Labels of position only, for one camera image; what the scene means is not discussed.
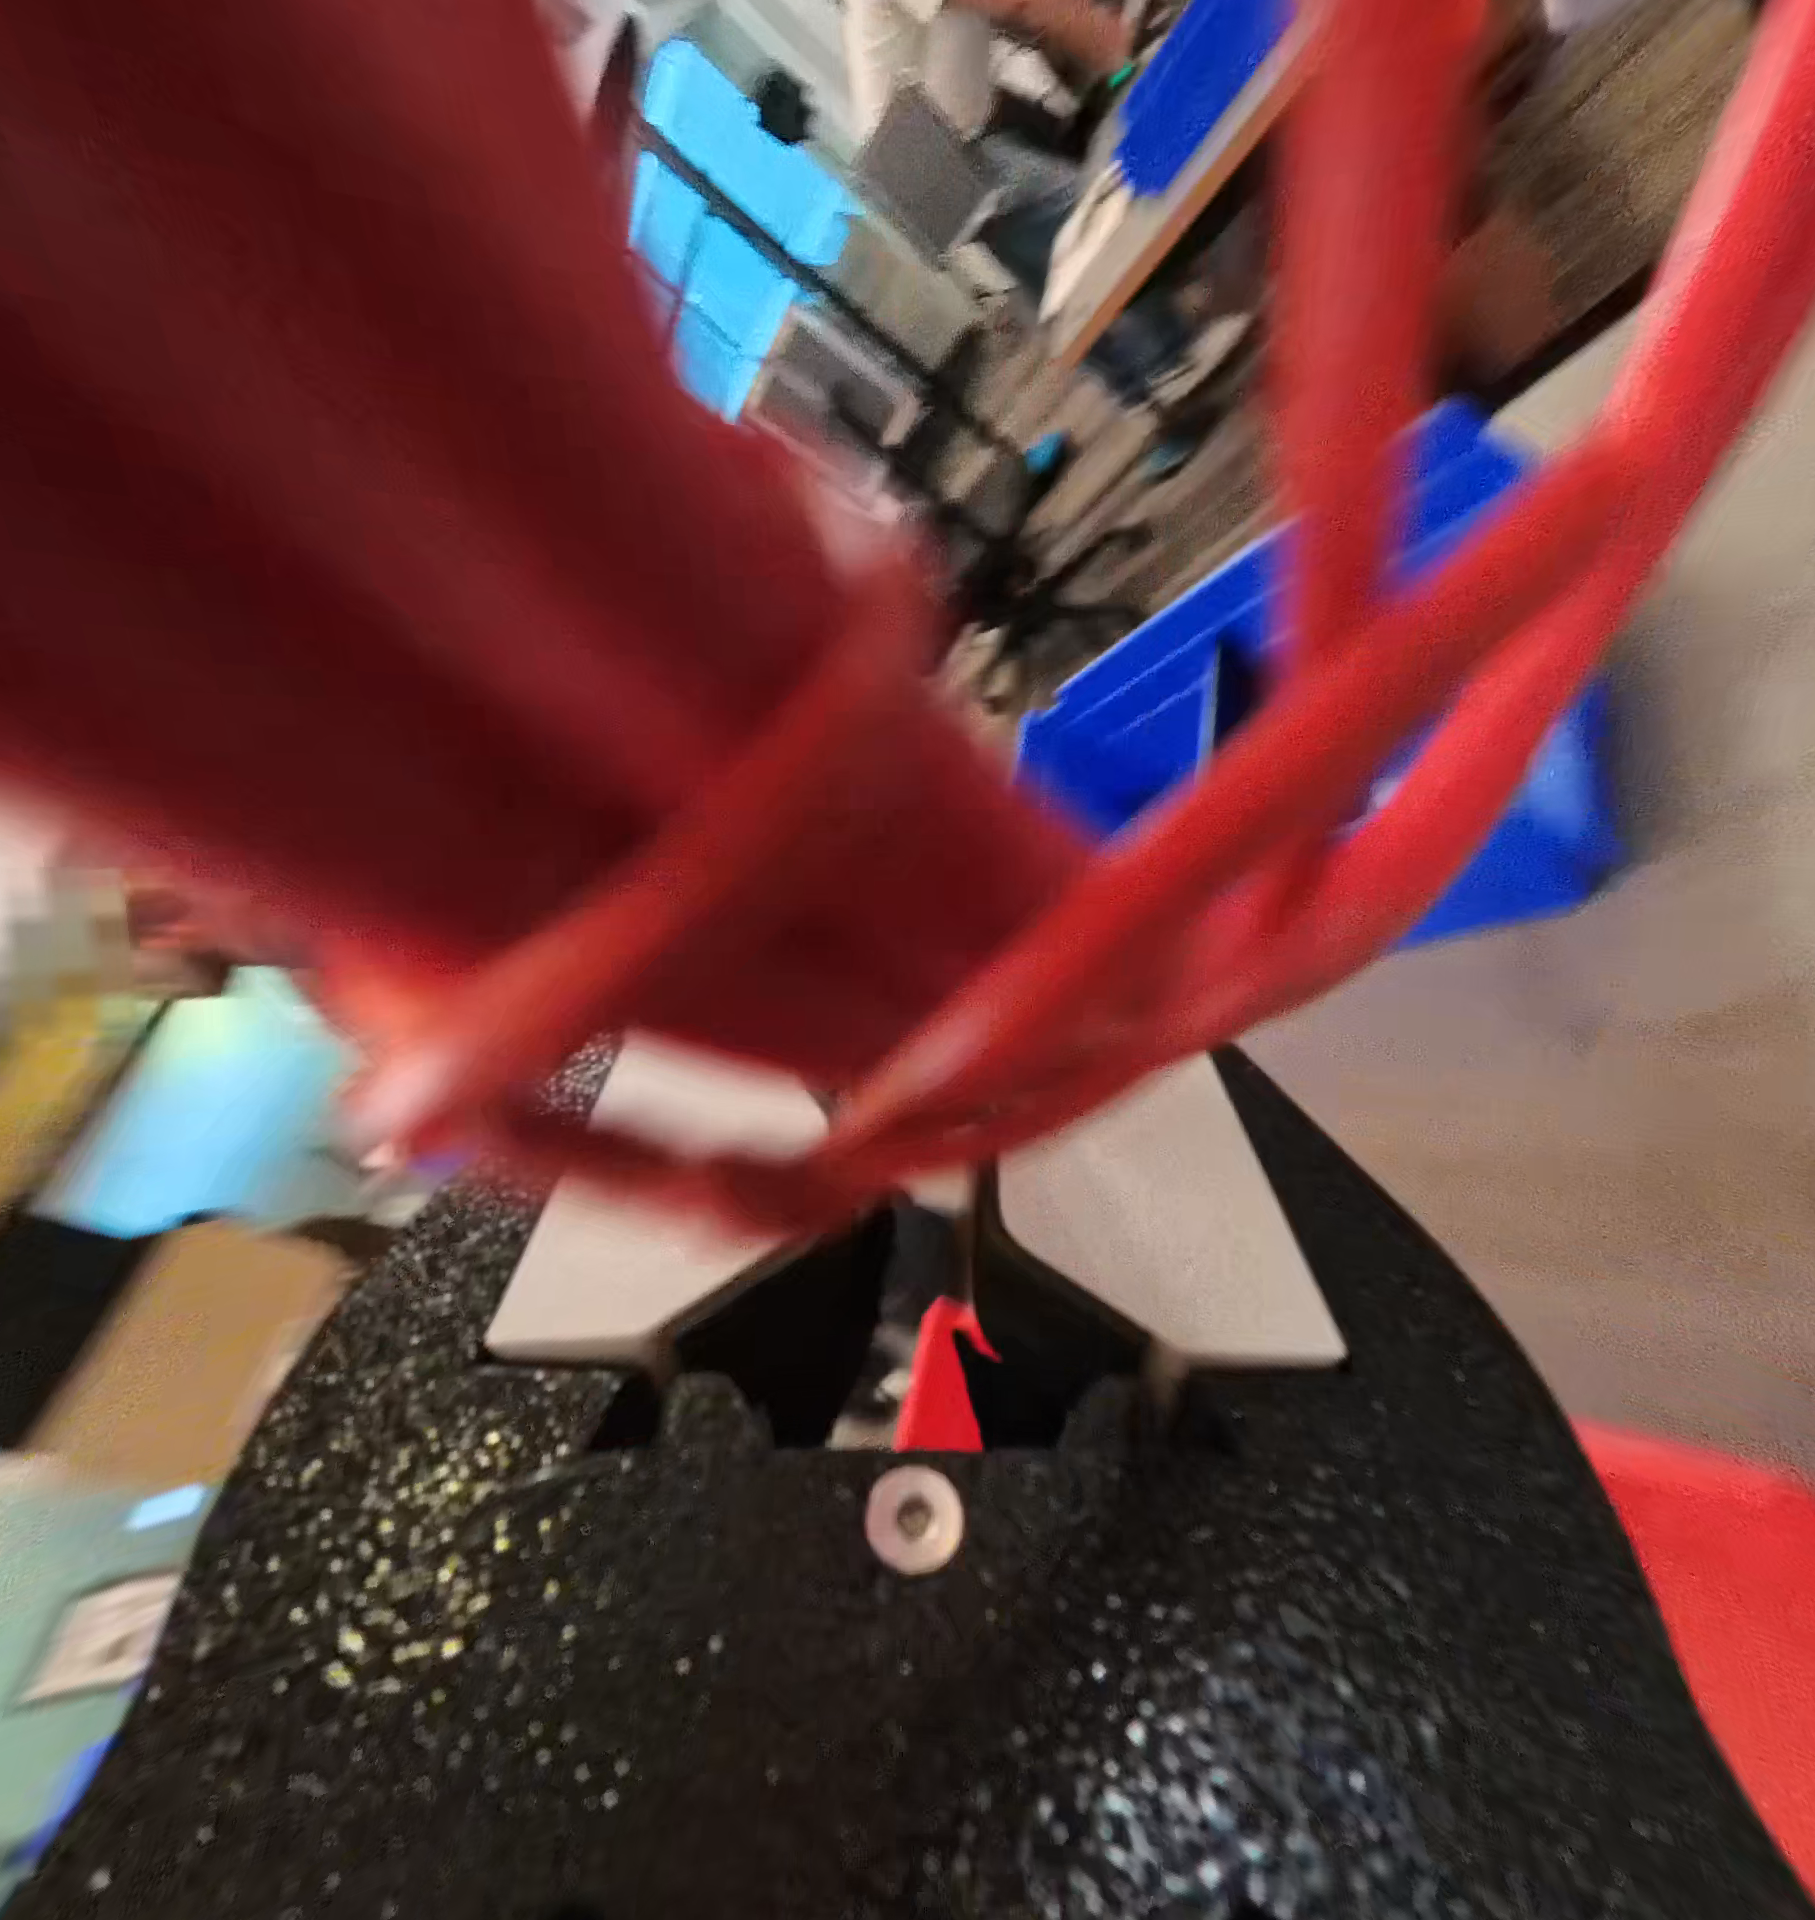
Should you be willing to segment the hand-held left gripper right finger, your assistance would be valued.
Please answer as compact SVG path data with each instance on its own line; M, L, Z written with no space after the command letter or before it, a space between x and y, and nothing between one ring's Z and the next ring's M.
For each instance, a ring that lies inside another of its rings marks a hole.
M1161 1415L1204 1377L1349 1359L1210 1055L1000 1158L995 1206L1017 1256L1141 1340Z

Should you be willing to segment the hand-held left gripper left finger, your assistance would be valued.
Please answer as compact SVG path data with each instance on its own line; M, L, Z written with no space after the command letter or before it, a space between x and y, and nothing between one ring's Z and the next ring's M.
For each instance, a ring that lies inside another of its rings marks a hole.
M728 1067L688 1048L620 1045L589 1121L680 1150L747 1150L791 1160L825 1142L822 1101L791 1075ZM644 1372L663 1379L688 1349L727 1334L806 1323L816 1292L883 1282L896 1204L838 1235L713 1223L690 1212L559 1183L535 1219L486 1329L503 1365Z

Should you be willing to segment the blue plastic bin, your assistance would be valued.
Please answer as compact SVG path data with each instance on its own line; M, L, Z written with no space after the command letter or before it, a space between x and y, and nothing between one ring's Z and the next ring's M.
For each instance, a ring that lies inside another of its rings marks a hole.
M1459 398L1418 423L1410 451L1398 583L1451 556L1538 462ZM1020 722L1017 777L1106 842L1204 773L1271 677L1291 539L1280 526L1245 543L1072 675ZM1610 687L1599 675L1543 734L1495 828L1401 949L1559 919L1612 882L1627 852L1610 734Z

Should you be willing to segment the brown cardboard box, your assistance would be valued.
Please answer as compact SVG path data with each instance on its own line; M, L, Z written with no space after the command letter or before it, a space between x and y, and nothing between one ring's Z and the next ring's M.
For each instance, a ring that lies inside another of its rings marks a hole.
M23 1452L125 1492L221 1486L356 1279L325 1240L233 1217L173 1228L139 1261Z

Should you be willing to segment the dark red cloth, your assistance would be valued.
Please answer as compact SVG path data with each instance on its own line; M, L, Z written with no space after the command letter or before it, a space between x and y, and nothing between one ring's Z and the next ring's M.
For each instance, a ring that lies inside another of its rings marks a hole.
M0 794L460 977L918 629L615 186L533 4L0 4Z

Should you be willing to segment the window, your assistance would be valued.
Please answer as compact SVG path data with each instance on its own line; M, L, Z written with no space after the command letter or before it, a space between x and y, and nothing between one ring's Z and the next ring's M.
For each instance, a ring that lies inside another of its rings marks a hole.
M837 267L859 203L809 146L765 133L751 99L688 38L660 47L639 94L630 244L655 291L680 383L736 418L776 335L812 296L734 228L732 205L796 261Z

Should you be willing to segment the blue board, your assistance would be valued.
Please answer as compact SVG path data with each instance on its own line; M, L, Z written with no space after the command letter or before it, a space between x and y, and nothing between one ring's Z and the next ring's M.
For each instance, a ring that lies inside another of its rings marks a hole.
M1292 2L1193 2L1125 92L1112 163L1138 198L1166 192L1294 21Z

